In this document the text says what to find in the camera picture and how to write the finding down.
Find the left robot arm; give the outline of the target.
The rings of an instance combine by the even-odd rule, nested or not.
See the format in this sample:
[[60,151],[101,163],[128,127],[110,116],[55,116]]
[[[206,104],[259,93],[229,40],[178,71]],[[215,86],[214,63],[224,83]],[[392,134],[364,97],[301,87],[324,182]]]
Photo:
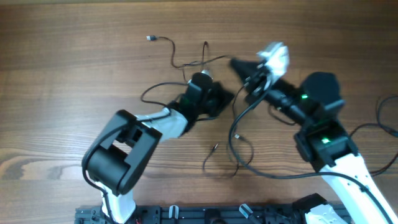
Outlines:
[[199,121],[216,119],[234,94],[204,72],[181,83],[186,90],[157,113],[117,111],[81,161],[83,178],[99,190],[102,204],[93,223],[127,223],[137,210],[133,188],[157,145],[178,139]]

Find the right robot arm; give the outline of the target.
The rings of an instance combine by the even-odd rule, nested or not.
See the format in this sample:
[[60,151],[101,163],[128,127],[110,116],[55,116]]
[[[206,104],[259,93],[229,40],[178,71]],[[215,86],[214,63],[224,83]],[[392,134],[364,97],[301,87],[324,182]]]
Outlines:
[[233,122],[228,136],[250,110],[266,101],[300,126],[294,135],[311,176],[320,176],[339,197],[355,223],[397,223],[397,215],[373,181],[358,147],[338,119],[345,105],[332,73],[315,72],[296,87],[273,80],[271,68],[259,62],[232,59],[248,95],[249,107]]

